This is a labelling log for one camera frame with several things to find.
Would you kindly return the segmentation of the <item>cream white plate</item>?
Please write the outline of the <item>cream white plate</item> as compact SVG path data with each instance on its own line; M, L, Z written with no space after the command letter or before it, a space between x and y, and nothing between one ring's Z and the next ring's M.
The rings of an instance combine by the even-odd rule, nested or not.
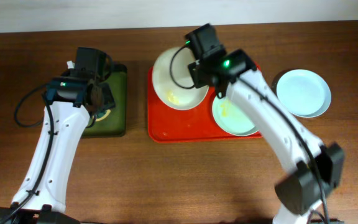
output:
M174 47L162 52L152 69L152 86L158 98L175 110L190 110L206 97L208 86L195 88L188 65L195 58L188 48Z

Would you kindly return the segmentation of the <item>yellow green sponge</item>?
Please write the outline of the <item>yellow green sponge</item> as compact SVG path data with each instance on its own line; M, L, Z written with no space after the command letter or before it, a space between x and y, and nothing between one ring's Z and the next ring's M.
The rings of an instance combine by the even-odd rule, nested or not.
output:
M104 119L106 119L111 113L111 110L105 110L103 112L100 112L98 113L96 116L95 116L95 121L96 122L99 122L99 121L102 121Z

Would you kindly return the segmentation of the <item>light green plate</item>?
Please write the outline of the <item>light green plate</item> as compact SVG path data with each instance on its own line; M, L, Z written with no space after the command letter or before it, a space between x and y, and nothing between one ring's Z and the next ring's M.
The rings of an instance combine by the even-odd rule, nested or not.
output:
M215 123L228 134L250 136L259 131L243 111L225 98L215 97L211 111Z

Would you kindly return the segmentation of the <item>light blue plate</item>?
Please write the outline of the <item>light blue plate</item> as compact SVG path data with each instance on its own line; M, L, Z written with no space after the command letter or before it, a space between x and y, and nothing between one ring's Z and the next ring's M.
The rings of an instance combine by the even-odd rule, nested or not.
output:
M294 69L284 73L275 86L280 102L301 118L314 118L325 113L331 105L329 85L317 73Z

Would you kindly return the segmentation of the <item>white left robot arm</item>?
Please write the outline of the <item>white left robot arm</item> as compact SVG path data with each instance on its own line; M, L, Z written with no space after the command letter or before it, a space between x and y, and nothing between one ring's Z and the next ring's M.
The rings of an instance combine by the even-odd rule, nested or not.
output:
M100 115L116 106L109 85L111 72L70 68L37 88L42 90L44 116L29 170L12 199L20 210L44 205L64 212L67 183L78 143Z

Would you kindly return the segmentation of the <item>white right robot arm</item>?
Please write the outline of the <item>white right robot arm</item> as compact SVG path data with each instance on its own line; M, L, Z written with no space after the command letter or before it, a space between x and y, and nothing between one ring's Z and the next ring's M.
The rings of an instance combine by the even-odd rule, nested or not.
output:
M329 223L327 197L338 187L345 160L336 143L326 146L307 130L267 85L262 72L243 51L192 51L188 68L196 85L213 86L242 110L273 149L287 176L275 185L281 202L273 223L309 223L318 207Z

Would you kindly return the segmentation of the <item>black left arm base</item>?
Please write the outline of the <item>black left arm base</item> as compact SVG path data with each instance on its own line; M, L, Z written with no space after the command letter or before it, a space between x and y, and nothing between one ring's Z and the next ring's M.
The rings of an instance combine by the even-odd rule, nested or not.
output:
M0 207L0 221L16 209ZM102 224L98 222L81 222L75 218L69 217L61 212L52 211L51 206L44 205L41 210L20 209L15 215L11 216L5 223L18 224Z

